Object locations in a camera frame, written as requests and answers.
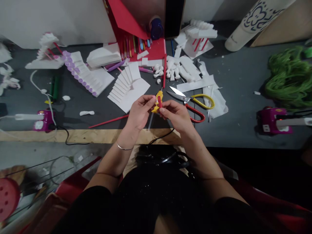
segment gray table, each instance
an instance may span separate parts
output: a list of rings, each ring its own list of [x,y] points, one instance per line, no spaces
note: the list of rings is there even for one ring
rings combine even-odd
[[[265,106],[274,106],[272,100],[263,96],[253,94],[258,91],[264,81],[270,77],[267,68],[267,61],[270,55],[283,51],[300,43],[282,44],[274,46],[263,46],[256,48],[244,47],[235,53],[229,53],[224,48],[225,35],[222,30],[218,38],[212,40],[215,46],[212,50],[203,54],[199,58],[206,63],[209,74],[213,74],[216,83],[223,97],[227,101],[229,112],[223,116],[213,119],[211,123],[206,120],[203,123],[195,124],[195,128],[201,135],[206,146],[210,147],[238,147],[238,148],[272,148],[272,149],[299,149],[311,135],[311,128],[298,126],[294,127],[291,135],[262,136],[255,132],[257,126],[256,112]],[[66,48],[69,52],[80,51],[84,60],[89,52],[102,45],[79,45]],[[171,54],[170,41],[166,42],[167,54]],[[44,103],[46,97],[30,83],[29,77],[33,70],[27,70],[24,66],[35,59],[36,50],[24,50],[15,48],[12,53],[14,59],[8,64],[15,70],[13,77],[21,80],[20,90],[5,90],[0,97],[0,103],[6,103],[9,115],[17,113],[36,113],[48,107]],[[81,84],[79,84],[66,69],[38,70],[34,76],[34,82],[40,87],[49,90],[52,76],[58,73],[62,76],[59,91],[59,102],[53,107],[57,110],[57,124],[66,128],[87,129],[88,126],[107,121],[125,115],[125,113],[111,102],[107,96],[111,91],[112,82],[99,97],[93,97]],[[111,72],[116,78],[120,73],[118,70]],[[148,73],[141,72],[141,77],[145,79],[151,87],[146,94],[156,94],[161,88],[156,84],[156,79]],[[169,82],[166,80],[163,101],[172,99],[165,91],[169,86],[176,87],[181,80]],[[202,90],[194,90],[185,93],[193,95],[202,93]],[[70,101],[64,102],[61,97],[68,95]],[[207,113],[198,105],[194,105],[203,113]],[[95,115],[79,116],[80,111],[95,111]],[[126,119],[106,124],[98,129],[120,129],[123,128]],[[4,119],[0,121],[0,128],[6,131],[28,131],[32,129],[32,121],[14,121]],[[154,115],[151,128],[171,127],[171,123],[164,121]]]

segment bracelet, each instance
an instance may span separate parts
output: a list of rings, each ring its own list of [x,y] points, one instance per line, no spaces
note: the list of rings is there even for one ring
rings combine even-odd
[[[131,149],[125,149],[125,148],[122,148],[119,144],[118,144],[118,142],[116,141],[116,144],[117,144],[117,146],[119,147],[119,149],[122,149],[122,150],[131,150],[131,149],[133,149],[133,147],[131,148]]]

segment person's left hand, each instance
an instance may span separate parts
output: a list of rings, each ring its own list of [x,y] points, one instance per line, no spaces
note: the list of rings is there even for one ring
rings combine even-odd
[[[141,131],[149,118],[150,112],[156,106],[154,95],[143,95],[136,100],[130,109],[127,126]]]

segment scissors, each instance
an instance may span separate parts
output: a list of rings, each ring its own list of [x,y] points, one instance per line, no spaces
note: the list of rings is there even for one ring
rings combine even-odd
[[[184,105],[186,106],[187,109],[191,110],[193,113],[199,115],[201,117],[201,120],[195,120],[191,117],[191,121],[193,123],[201,123],[201,122],[204,122],[205,121],[205,115],[203,113],[201,113],[200,111],[196,110],[195,108],[191,107],[187,102],[190,101],[190,100],[193,100],[194,102],[196,102],[198,105],[202,106],[203,108],[209,110],[209,109],[212,109],[214,108],[214,100],[206,95],[206,94],[196,94],[196,95],[193,95],[193,96],[190,96],[190,97],[186,97],[182,92],[180,92],[179,90],[177,90],[176,88],[173,88],[170,86],[170,88],[174,91],[173,92],[169,92],[167,91],[167,93],[169,93],[171,96],[181,100],[181,101],[184,101]],[[205,98],[208,98],[210,101],[211,101],[211,107],[208,107],[206,106],[205,104],[201,103],[199,100],[197,100],[196,98],[197,97],[205,97]]]

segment hand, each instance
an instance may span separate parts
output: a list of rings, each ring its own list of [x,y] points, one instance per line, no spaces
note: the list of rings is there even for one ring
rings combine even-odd
[[[186,133],[194,129],[186,107],[174,100],[163,102],[162,108],[159,108],[157,112],[164,120],[170,119],[173,127],[179,133]]]
[[[150,112],[156,106],[154,95],[143,95],[136,100],[130,109],[127,126],[141,131],[149,118]]]

